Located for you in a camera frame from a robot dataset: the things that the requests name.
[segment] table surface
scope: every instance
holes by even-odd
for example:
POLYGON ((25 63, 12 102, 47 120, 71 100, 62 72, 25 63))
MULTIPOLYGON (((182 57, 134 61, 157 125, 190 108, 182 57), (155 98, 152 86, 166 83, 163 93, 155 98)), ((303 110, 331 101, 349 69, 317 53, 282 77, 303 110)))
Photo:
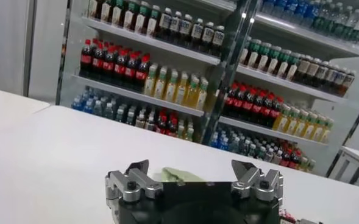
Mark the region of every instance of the table surface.
POLYGON ((0 224, 112 223, 104 176, 150 160, 207 181, 234 181, 231 160, 284 175, 284 208, 297 218, 359 223, 359 187, 164 136, 63 107, 0 130, 0 224))
POLYGON ((0 128, 17 124, 49 106, 46 102, 0 91, 0 128))

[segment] bottle label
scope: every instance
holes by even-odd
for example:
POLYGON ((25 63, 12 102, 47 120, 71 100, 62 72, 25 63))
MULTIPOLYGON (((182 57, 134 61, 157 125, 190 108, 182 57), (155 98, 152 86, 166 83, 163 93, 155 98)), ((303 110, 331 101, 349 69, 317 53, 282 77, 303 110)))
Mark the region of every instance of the bottle label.
POLYGON ((85 64, 90 64, 91 63, 91 56, 82 55, 82 57, 80 58, 80 62, 85 63, 85 64))
POLYGON ((194 24, 193 31, 191 31, 191 37, 195 39, 200 39, 202 34, 202 26, 198 24, 194 24))
POLYGON ((190 33, 191 28, 191 22, 187 20, 181 20, 179 25, 179 32, 185 35, 188 35, 190 33))
POLYGON ((309 139, 313 131, 313 125, 309 125, 304 133, 304 138, 309 139))
POLYGON ((210 43, 211 39, 213 38, 213 34, 215 31, 213 29, 205 27, 204 34, 202 36, 202 41, 206 43, 210 43))
POLYGON ((283 131, 283 128, 285 127, 286 123, 288 122, 288 119, 283 117, 281 118, 281 121, 279 122, 279 125, 278 125, 278 128, 277 128, 277 131, 283 131))
POLYGON ((146 77, 147 77, 147 72, 140 72, 140 71, 136 72, 136 79, 145 80, 146 77))
POLYGON ((112 71, 113 68, 114 68, 114 63, 113 62, 104 62, 104 65, 103 65, 103 68, 105 70, 108 70, 108 71, 112 71))
POLYGON ((171 16, 163 13, 162 17, 160 18, 159 26, 161 28, 168 29, 170 23, 171 23, 171 16))
POLYGON ((156 19, 150 18, 148 21, 147 36, 153 37, 155 35, 156 19))
POLYGON ((286 133, 291 135, 293 134, 294 128, 296 127, 297 121, 291 120, 288 129, 286 130, 286 133))
POLYGON ((221 46, 223 40, 224 40, 224 33, 216 31, 212 43, 214 45, 221 46))
POLYGON ((104 64, 103 60, 98 59, 98 58, 93 59, 93 66, 94 67, 101 68, 103 64, 104 64))
POLYGON ((174 17, 171 20, 171 24, 169 25, 169 29, 175 32, 179 30, 180 19, 178 17, 174 17))
POLYGON ((114 9, 113 9, 113 19, 112 19, 112 23, 113 23, 114 25, 117 25, 117 26, 118 26, 118 25, 119 25, 119 19, 120 19, 120 17, 121 17, 121 9, 116 6, 116 7, 114 7, 114 9))

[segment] blue bottle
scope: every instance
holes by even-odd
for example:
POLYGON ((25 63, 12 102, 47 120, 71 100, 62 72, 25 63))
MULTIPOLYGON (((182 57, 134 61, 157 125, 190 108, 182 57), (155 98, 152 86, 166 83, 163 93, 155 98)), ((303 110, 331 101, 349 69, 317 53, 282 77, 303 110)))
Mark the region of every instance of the blue bottle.
POLYGON ((293 15, 294 15, 294 12, 297 9, 298 4, 299 4, 298 0, 288 0, 288 2, 286 3, 286 6, 285 6, 285 11, 282 14, 281 18, 286 21, 291 21, 293 15))
POLYGON ((287 0, 277 0, 277 2, 274 5, 274 8, 272 9, 271 15, 277 18, 281 18, 283 11, 286 7, 286 3, 287 0))
POLYGON ((275 2, 276 0, 264 0, 262 9, 260 11, 270 15, 274 8, 275 2))

